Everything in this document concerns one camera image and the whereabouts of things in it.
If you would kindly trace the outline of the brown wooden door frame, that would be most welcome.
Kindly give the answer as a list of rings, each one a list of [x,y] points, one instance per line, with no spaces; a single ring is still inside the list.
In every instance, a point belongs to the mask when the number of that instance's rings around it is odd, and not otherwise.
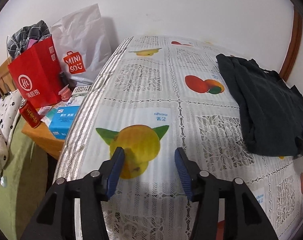
[[[293,70],[293,67],[295,65],[301,44],[302,31],[303,31],[303,18],[298,12],[297,7],[294,6],[294,17],[292,23],[291,40],[288,46],[286,57],[284,59],[283,65],[279,72],[280,77],[284,81],[288,80]]]

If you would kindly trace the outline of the grey plaid cloth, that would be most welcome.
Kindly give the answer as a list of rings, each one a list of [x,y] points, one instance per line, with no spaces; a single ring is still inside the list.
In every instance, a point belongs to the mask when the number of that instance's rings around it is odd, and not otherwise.
[[[48,25],[40,20],[38,23],[22,27],[7,37],[7,52],[12,60],[31,46],[51,36]]]

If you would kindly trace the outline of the red drink can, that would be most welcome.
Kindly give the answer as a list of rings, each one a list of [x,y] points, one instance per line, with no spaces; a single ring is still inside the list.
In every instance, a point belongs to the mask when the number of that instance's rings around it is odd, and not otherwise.
[[[38,111],[27,99],[22,100],[19,112],[31,128],[37,128],[41,124],[41,117]]]

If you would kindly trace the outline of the wooden bedside table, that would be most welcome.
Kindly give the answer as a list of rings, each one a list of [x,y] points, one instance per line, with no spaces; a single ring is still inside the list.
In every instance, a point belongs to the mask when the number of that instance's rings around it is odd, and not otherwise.
[[[38,113],[45,113],[45,110],[36,109]],[[58,160],[62,152],[64,140],[56,139],[50,132],[47,125],[41,120],[41,124],[37,128],[31,128],[26,122],[22,128],[22,133],[30,137],[38,146]]]

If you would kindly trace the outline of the green bedding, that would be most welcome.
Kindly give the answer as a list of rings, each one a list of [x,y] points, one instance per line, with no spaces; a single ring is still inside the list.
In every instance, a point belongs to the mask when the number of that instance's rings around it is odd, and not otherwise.
[[[47,153],[22,133],[25,124],[19,118],[3,169],[7,185],[0,185],[0,230],[7,239],[20,239],[47,188]]]

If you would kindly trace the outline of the white black-dotted cloth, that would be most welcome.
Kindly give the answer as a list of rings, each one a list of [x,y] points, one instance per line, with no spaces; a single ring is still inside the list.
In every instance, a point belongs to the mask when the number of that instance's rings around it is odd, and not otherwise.
[[[9,159],[9,147],[14,128],[20,116],[22,96],[15,90],[0,99],[0,180],[2,171]]]

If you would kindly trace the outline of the white Miniso plastic bag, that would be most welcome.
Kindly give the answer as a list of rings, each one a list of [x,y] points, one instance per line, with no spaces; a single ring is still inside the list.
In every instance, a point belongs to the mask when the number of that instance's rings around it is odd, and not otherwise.
[[[62,71],[74,86],[94,83],[111,56],[104,20],[97,4],[70,13],[51,26]]]

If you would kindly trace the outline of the fruit print tablecloth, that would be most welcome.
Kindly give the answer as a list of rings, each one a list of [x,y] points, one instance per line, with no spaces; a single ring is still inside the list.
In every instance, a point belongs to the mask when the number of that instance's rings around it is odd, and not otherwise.
[[[56,177],[79,179],[109,159],[111,137],[130,126],[159,133],[156,157],[141,175],[120,179],[102,204],[110,239],[188,239],[197,205],[184,194],[174,161],[178,147],[216,178],[240,177],[279,239],[303,225],[303,157],[248,152],[239,107],[229,90],[197,93],[185,78],[223,84],[216,55],[228,50],[196,40],[132,36],[115,50],[81,104],[62,148]]]

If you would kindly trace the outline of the blue tissue pack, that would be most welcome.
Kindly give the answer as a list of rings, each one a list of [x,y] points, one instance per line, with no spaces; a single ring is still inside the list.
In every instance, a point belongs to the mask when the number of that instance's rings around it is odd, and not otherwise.
[[[50,132],[56,139],[66,139],[78,109],[79,106],[64,106],[57,109],[49,126]]]

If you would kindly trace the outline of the red paper bag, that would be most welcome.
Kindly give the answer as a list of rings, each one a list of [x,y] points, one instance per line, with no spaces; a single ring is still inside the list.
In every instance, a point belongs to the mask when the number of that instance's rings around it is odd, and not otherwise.
[[[8,69],[22,97],[35,108],[61,101],[61,67],[51,37],[27,49],[8,65]]]

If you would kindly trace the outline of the wooden headboard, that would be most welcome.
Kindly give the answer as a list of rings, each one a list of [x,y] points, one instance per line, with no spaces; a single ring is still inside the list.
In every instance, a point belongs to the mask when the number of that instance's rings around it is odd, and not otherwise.
[[[15,91],[17,88],[9,73],[8,64],[11,63],[11,59],[6,59],[0,66],[0,96],[4,96],[9,92]]]

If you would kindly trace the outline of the black sweatshirt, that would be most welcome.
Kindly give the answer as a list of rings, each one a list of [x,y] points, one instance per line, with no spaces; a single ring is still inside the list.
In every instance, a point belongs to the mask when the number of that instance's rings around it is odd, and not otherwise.
[[[302,133],[303,96],[289,88],[274,70],[265,70],[253,59],[216,56],[231,96],[237,102],[241,131],[247,149],[269,157],[295,156]]]

